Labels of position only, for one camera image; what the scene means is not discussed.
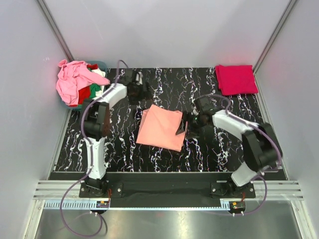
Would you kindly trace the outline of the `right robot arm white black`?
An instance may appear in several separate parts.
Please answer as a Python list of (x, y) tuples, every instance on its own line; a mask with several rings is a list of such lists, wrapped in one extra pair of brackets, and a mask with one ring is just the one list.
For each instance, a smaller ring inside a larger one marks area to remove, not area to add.
[(208, 96), (194, 100), (193, 110), (184, 111), (176, 135), (186, 133), (187, 138), (196, 138), (201, 128), (211, 125), (222, 129), (242, 141), (244, 161), (231, 174), (226, 191), (231, 197), (244, 192), (244, 186), (257, 178), (267, 169), (273, 169), (282, 162), (283, 153), (276, 134), (269, 123), (258, 124), (240, 118), (226, 108), (214, 107)]

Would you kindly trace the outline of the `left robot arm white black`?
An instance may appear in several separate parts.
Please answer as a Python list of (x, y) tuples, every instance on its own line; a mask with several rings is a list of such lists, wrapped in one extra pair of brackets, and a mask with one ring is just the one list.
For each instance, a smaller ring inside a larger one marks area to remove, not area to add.
[(124, 98), (128, 99), (130, 105), (137, 105), (152, 97), (149, 82), (143, 80), (142, 72), (127, 69), (97, 99), (84, 101), (80, 128), (88, 153), (87, 178), (96, 180), (91, 184), (90, 191), (96, 197), (103, 197), (108, 190), (108, 185), (101, 179), (106, 174), (104, 143), (111, 130), (110, 109)]

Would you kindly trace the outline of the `salmon orange t-shirt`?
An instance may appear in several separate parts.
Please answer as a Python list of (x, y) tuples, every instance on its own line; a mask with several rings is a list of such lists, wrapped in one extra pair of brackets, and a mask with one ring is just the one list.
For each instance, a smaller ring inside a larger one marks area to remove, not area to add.
[(156, 105), (143, 111), (136, 143), (180, 152), (185, 132), (176, 134), (182, 112), (170, 111)]

